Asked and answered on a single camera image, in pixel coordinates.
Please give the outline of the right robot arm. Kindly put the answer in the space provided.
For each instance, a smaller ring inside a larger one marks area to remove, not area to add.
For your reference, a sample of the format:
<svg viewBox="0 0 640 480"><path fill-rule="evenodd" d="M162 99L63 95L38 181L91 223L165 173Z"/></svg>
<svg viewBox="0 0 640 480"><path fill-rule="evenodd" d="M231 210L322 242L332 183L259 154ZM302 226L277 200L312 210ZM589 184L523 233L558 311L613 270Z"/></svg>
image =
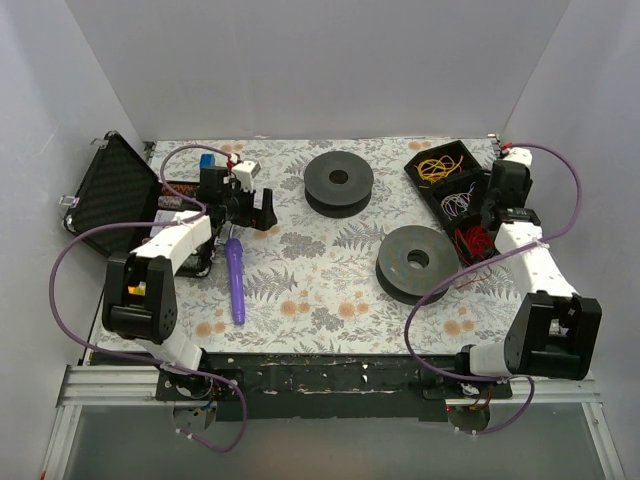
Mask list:
<svg viewBox="0 0 640 480"><path fill-rule="evenodd" d="M475 397L497 378L515 375L582 380L602 317L599 302L582 297L561 274L541 221L526 205L531 158L515 148L491 169L456 168L424 197L462 260L473 265L502 254L521 296L503 340L466 345L442 368L421 369L427 398L449 392Z"/></svg>

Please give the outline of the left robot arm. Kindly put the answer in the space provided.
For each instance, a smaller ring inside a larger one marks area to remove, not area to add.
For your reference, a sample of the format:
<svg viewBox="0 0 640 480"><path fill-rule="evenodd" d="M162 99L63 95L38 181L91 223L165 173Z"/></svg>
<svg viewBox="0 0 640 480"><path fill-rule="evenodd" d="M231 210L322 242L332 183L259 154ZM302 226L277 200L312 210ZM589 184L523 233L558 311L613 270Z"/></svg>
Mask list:
<svg viewBox="0 0 640 480"><path fill-rule="evenodd" d="M175 213L148 242L127 255L113 255L107 264L104 328L143 347L173 376L178 392L193 400L208 396L214 382L200 367L203 349L177 325L175 276L192 256L211 267L214 242L225 225L260 231L276 225L271 190L264 190L261 207L254 205L259 170L253 161L201 167L195 198L206 214Z"/></svg>

